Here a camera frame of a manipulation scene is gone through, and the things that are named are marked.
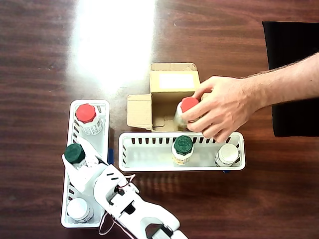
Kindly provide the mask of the person's bare hand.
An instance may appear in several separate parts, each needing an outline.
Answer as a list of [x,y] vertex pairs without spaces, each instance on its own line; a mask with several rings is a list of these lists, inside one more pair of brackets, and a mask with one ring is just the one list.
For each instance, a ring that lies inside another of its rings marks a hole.
[[258,91],[257,76],[242,79],[212,76],[193,94],[197,99],[205,93],[208,96],[184,112],[182,119],[190,131],[223,143],[262,107]]

